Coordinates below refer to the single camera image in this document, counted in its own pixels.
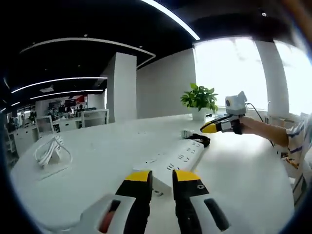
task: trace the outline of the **white flower pot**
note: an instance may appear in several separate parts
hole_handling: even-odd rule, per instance
[[[200,111],[198,111],[197,108],[192,108],[192,116],[194,121],[205,121],[206,119],[206,108],[201,108]]]

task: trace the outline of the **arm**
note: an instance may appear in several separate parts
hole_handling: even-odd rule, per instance
[[[282,147],[288,146],[288,136],[286,129],[259,122],[249,117],[241,117],[243,133],[256,134]]]
[[[281,3],[293,15],[307,40],[312,42],[312,17],[304,9],[304,6],[299,0],[281,0]]]

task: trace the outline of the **ceiling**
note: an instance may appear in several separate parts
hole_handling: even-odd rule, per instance
[[[264,0],[237,0],[235,4],[231,0],[157,2],[180,16],[202,40],[229,35],[290,39],[287,25],[266,7]],[[0,108],[8,110],[15,102],[20,101],[21,106],[31,102],[32,97],[44,95],[40,89],[51,84],[55,93],[105,89],[105,80],[98,85],[96,79],[84,79],[46,83],[11,93],[52,79],[99,77],[116,52],[137,56],[138,66],[155,54],[155,58],[140,66],[143,67],[191,48],[195,42],[176,22],[140,0],[35,0],[6,4],[1,16],[1,21],[8,23],[0,48]],[[268,12],[267,17],[261,15],[263,9]]]

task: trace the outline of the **green leaves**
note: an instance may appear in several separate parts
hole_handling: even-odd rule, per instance
[[[197,86],[195,83],[191,83],[192,90],[184,92],[181,97],[181,102],[187,107],[195,107],[200,111],[202,108],[211,109],[214,113],[218,111],[218,107],[215,104],[218,94],[214,94],[215,89],[208,89],[204,86]]]

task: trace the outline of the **bright window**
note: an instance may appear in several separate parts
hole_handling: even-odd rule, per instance
[[[195,44],[196,83],[214,88],[217,105],[225,96],[244,91],[248,102],[267,110],[267,86],[260,54],[249,37],[215,39]]]
[[[307,55],[298,48],[275,41],[282,58],[288,88],[289,112],[300,115],[312,112],[312,67]]]

